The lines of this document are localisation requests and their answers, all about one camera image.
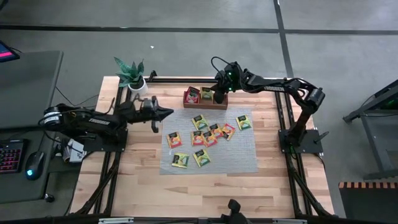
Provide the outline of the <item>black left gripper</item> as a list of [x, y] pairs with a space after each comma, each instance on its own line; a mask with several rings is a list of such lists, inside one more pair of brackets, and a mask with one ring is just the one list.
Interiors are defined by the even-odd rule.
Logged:
[[134, 118], [137, 122], [146, 121], [163, 121], [166, 117], [170, 116], [174, 111], [170, 108], [159, 108], [156, 96], [151, 98], [140, 98], [139, 95], [134, 97], [134, 101], [141, 102], [140, 108], [136, 110]]

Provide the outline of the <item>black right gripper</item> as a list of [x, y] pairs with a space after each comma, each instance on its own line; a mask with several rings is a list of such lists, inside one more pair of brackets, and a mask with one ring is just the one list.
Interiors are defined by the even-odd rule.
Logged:
[[218, 83], [215, 83], [212, 86], [212, 90], [217, 92], [219, 89], [225, 93], [241, 90], [242, 87], [240, 84], [240, 79], [242, 72], [243, 71], [238, 62], [231, 62], [227, 64], [223, 70], [220, 70], [217, 73], [216, 80]]

